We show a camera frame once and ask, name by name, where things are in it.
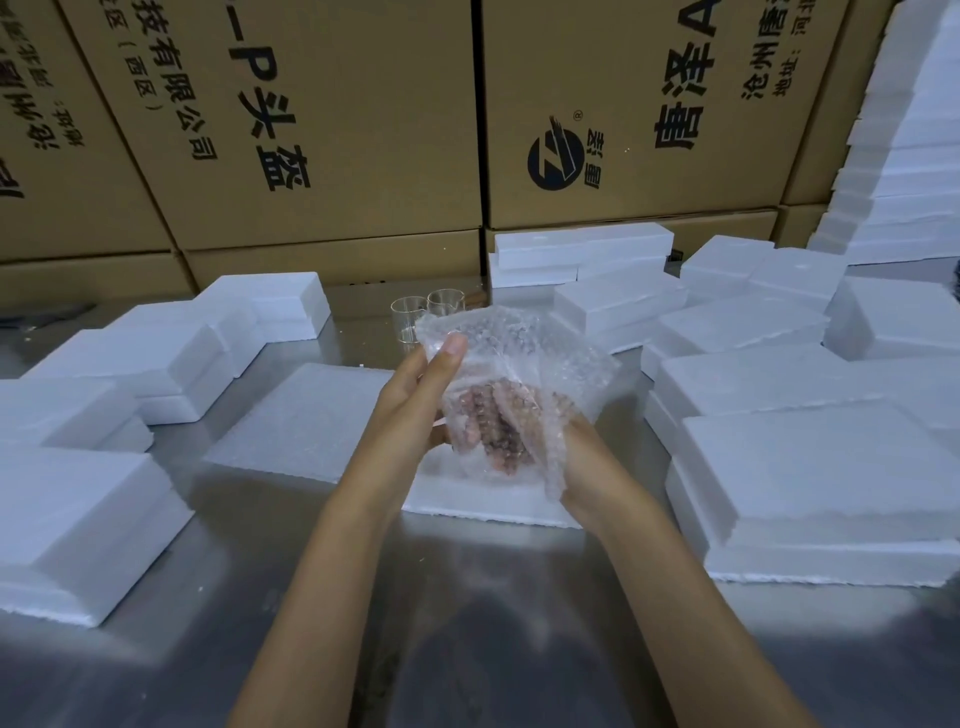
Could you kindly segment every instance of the glass cup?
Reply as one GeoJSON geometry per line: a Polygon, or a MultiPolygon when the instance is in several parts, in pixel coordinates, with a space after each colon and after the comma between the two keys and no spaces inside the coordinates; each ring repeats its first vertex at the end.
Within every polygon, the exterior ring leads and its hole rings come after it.
{"type": "Polygon", "coordinates": [[[426,310],[427,301],[423,296],[404,296],[390,304],[397,341],[402,344],[417,343],[417,321],[426,310]]]}
{"type": "Polygon", "coordinates": [[[449,316],[451,313],[466,310],[464,292],[456,288],[441,288],[426,297],[427,310],[434,316],[449,316]]]}

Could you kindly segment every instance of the fingernail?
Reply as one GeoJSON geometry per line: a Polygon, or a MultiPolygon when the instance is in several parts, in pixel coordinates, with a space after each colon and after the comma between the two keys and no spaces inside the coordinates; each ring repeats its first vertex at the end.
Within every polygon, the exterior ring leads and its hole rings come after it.
{"type": "Polygon", "coordinates": [[[467,338],[462,333],[451,333],[446,337],[444,341],[444,346],[441,349],[442,352],[446,352],[451,356],[459,356],[467,350],[467,338]]]}

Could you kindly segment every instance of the hand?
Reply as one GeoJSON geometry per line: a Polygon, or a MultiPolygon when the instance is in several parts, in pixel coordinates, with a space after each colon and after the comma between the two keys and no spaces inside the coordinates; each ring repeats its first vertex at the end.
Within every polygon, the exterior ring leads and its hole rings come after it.
{"type": "Polygon", "coordinates": [[[434,427],[440,399],[467,353],[467,338],[450,334],[427,364],[417,347],[397,367],[377,398],[337,493],[360,498],[384,525],[399,513],[426,452],[447,442],[444,425],[434,427]]]}
{"type": "Polygon", "coordinates": [[[574,417],[564,429],[564,440],[566,488],[560,502],[577,523],[602,541],[622,519],[629,503],[651,497],[620,465],[586,418],[574,417]]]}

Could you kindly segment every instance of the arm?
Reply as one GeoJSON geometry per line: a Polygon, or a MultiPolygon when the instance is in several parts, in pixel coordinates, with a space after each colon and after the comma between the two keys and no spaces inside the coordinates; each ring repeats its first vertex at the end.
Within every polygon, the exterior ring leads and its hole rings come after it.
{"type": "Polygon", "coordinates": [[[586,423],[567,431],[564,505],[603,544],[680,728],[813,728],[659,505],[586,423]]]}
{"type": "Polygon", "coordinates": [[[228,728],[347,725],[380,547],[417,465],[444,439],[433,427],[437,405],[466,346],[462,336],[451,336],[429,367],[418,349],[384,386],[303,551],[228,728]]]}

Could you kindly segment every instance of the finger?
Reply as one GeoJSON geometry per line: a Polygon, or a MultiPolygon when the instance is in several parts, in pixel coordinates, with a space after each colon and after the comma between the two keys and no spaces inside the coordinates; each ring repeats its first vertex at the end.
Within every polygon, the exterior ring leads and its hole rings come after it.
{"type": "Polygon", "coordinates": [[[466,353],[466,336],[462,333],[451,333],[447,336],[440,351],[427,365],[426,372],[420,378],[420,384],[411,399],[417,400],[420,406],[428,408],[430,412],[436,410],[440,397],[457,375],[457,370],[460,369],[466,353]]]}
{"type": "Polygon", "coordinates": [[[417,391],[417,379],[426,371],[426,352],[423,347],[417,347],[407,354],[400,366],[396,368],[390,381],[384,386],[384,389],[396,390],[407,397],[410,397],[417,391]]]}

